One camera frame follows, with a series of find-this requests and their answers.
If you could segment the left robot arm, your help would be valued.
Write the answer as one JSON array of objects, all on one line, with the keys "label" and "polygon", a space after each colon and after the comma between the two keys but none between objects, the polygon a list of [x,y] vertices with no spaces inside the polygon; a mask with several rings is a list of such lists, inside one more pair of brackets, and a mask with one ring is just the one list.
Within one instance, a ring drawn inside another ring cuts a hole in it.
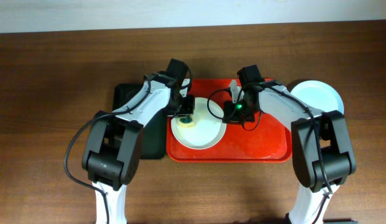
[{"label": "left robot arm", "polygon": [[146,75],[123,105],[110,113],[97,112],[88,123],[81,166],[96,194],[97,223],[126,223],[126,189],[140,162],[144,129],[159,113],[193,113],[189,73],[185,62],[173,58],[165,70]]}]

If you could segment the light blue plate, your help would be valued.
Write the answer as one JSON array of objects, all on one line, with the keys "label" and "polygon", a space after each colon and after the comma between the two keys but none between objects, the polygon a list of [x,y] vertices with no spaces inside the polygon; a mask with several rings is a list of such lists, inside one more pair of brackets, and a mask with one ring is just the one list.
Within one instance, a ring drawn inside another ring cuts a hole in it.
[{"label": "light blue plate", "polygon": [[291,94],[319,110],[338,110],[344,114],[344,103],[340,94],[327,83],[317,80],[303,81],[292,88]]}]

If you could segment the white cream plate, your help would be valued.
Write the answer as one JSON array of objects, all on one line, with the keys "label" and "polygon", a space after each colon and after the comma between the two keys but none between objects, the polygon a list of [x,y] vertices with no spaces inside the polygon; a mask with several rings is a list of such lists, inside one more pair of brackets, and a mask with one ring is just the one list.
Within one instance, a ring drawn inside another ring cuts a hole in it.
[{"label": "white cream plate", "polygon": [[207,98],[195,98],[191,122],[182,123],[180,118],[173,118],[170,122],[173,136],[187,148],[208,149],[220,142],[226,133],[227,124],[208,111],[207,102]]}]

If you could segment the green yellow sponge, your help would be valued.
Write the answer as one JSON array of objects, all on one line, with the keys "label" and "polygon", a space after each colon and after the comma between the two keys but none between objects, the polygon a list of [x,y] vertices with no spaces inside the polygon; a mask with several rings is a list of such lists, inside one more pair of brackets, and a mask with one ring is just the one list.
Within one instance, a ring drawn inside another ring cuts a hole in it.
[{"label": "green yellow sponge", "polygon": [[192,128],[196,124],[193,120],[193,116],[189,114],[189,115],[186,115],[184,117],[178,118],[177,119],[177,125],[180,127],[183,127],[183,128]]}]

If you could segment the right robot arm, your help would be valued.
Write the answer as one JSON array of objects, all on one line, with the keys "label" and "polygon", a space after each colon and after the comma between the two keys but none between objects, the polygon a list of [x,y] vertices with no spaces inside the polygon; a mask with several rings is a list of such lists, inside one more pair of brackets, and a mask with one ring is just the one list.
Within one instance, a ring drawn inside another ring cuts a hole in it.
[{"label": "right robot arm", "polygon": [[221,121],[245,125],[255,114],[267,114],[292,135],[292,159],[300,182],[288,223],[323,223],[324,213],[337,189],[355,173],[354,155],[344,115],[325,112],[293,96],[281,82],[262,78],[256,65],[237,72],[239,84],[226,91],[232,100]]}]

